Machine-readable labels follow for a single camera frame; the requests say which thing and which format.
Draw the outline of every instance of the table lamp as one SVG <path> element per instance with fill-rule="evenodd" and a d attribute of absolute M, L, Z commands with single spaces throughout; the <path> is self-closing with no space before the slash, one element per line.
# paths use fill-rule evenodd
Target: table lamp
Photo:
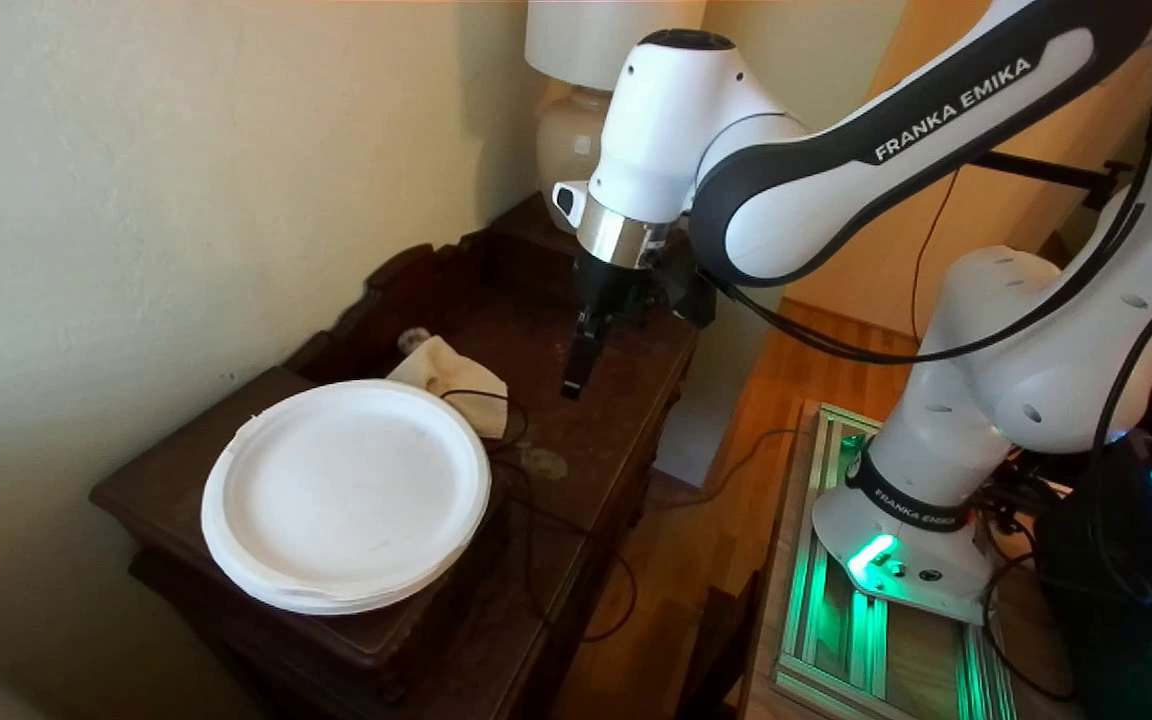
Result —
<path fill-rule="evenodd" d="M 550 188 L 588 179 L 598 165 L 602 122 L 621 65 L 657 29 L 699 28 L 703 0 L 529 0 L 526 63 L 573 86 L 541 111 L 536 165 L 550 218 L 575 228 L 554 209 Z"/>

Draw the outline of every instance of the beige towel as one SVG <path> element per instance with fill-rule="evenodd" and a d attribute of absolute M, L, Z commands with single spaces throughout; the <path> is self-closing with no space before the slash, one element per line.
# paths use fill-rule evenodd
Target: beige towel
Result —
<path fill-rule="evenodd" d="M 394 367 L 389 379 L 424 388 L 438 396 L 442 396 L 449 389 L 476 389 L 500 396 L 508 395 L 505 381 L 495 377 L 492 370 L 452 350 L 452 346 L 440 336 L 420 342 L 407 359 Z M 493 439 L 505 437 L 506 423 L 509 419 L 509 407 L 506 401 L 467 395 L 467 393 L 449 395 L 444 400 L 456 407 L 456 410 L 470 420 L 470 427 L 479 433 L 479 437 Z"/>

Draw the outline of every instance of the stack of plates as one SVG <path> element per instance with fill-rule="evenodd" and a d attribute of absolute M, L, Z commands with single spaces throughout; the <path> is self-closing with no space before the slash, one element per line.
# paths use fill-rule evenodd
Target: stack of plates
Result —
<path fill-rule="evenodd" d="M 256 600 L 308 615 L 374 611 L 456 561 L 488 483 L 483 444 L 439 397 L 331 384 L 238 429 L 202 493 L 202 536 Z"/>

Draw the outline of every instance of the lamp shade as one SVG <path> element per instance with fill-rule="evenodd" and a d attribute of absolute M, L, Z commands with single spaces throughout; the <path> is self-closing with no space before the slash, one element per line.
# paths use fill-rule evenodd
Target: lamp shade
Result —
<path fill-rule="evenodd" d="M 702 0 L 529 0 L 526 62 L 571 85 L 612 90 L 644 36 L 699 28 L 704 14 Z"/>

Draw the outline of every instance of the franka emika robot arm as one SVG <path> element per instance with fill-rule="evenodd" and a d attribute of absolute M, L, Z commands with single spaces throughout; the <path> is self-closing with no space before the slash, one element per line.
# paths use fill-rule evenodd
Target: franka emika robot arm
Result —
<path fill-rule="evenodd" d="M 579 395 L 605 324 L 645 276 L 666 287 L 679 314 L 704 325 L 714 286 L 732 295 L 735 286 L 812 272 L 870 219 L 1046 118 L 1151 40 L 1152 0 L 995 0 L 972 31 L 900 85 L 806 132 L 727 38 L 644 38 L 617 78 L 593 176 L 553 188 L 585 250 L 576 268 L 585 309 L 564 395 Z M 690 249 L 668 241 L 689 211 Z M 1055 311 L 982 341 L 1053 300 Z M 1013 445 L 1093 445 L 1111 384 L 1151 309 L 1149 157 L 1064 272 L 1007 247 L 952 266 L 899 406 L 846 487 L 814 502 L 814 531 L 856 588 L 982 623 L 991 564 L 972 543 L 968 498 Z M 946 351 L 965 344 L 982 347 Z M 945 359 L 927 361 L 937 353 Z M 1111 435 L 1139 420 L 1151 384 L 1152 340 Z"/>

